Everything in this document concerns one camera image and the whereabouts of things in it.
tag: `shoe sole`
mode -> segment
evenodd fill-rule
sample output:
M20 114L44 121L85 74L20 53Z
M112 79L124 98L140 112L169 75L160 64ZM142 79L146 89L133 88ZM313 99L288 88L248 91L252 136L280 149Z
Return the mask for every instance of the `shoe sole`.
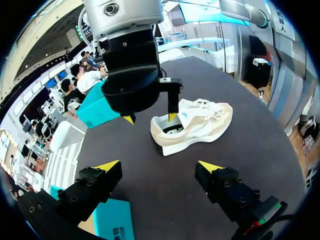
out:
M189 147L190 145L195 144L195 143L212 143L215 140L217 140L218 138L220 138L225 133L225 131L228 129L230 123L231 123L231 121L222 131L220 131L214 135L190 139L188 141L177 143L177 144L171 145L171 146L163 146L162 147L162 154L163 154L163 156L169 156L172 154L176 154L178 152L185 150L187 147Z

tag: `black table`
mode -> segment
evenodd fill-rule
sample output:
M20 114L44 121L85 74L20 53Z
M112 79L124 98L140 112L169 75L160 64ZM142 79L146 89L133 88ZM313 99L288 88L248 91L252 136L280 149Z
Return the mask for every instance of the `black table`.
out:
M153 116L167 114L167 95L136 114L131 125L117 118L86 132L77 170L114 160L122 163L123 178L112 198L131 203L137 240L228 240L237 229L218 204L211 204L196 181L201 160L232 166L248 186L261 191L261 200L274 195L298 207L305 194L299 161L284 130L253 94L226 73L196 57L166 62L169 77L180 78L180 98L227 102L233 119L221 138L196 143L170 156L156 153L150 135ZM273 228L278 232L280 224Z

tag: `shoe insole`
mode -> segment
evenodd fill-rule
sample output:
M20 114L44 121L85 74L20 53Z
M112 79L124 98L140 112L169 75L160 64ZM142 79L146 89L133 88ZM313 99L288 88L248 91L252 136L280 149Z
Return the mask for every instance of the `shoe insole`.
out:
M184 127L182 126L182 124L178 124L178 125L173 125L170 127L167 127L165 129L163 129L163 132L165 134L176 134L181 132L184 129Z

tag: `teal box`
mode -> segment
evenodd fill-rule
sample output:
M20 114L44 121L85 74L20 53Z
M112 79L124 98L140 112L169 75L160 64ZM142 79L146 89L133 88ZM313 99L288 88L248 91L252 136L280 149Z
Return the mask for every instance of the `teal box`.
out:
M92 88L76 113L89 129L120 117L119 113L111 109L101 91L104 83L102 81Z
M58 188L51 186L50 195L58 200ZM108 199L93 211L95 235L104 239L135 240L130 202Z

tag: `white sneaker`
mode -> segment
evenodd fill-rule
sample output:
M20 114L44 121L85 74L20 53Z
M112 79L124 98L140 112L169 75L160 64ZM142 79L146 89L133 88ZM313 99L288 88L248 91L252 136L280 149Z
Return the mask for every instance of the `white sneaker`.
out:
M168 115L155 116L151 120L150 132L164 156L178 153L191 144L211 143L229 127L233 109L228 103L214 103L198 99L179 102L179 113L172 121Z

